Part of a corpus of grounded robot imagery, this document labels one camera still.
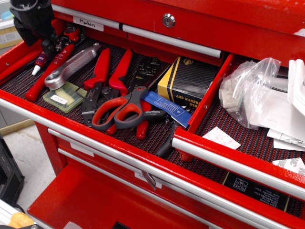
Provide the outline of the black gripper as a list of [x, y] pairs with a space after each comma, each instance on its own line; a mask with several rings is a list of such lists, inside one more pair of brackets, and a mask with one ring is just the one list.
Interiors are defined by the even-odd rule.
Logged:
[[41, 47], [49, 62], [58, 52], [59, 38], [52, 27], [54, 12], [50, 0], [11, 0], [14, 26], [28, 46], [42, 39]]

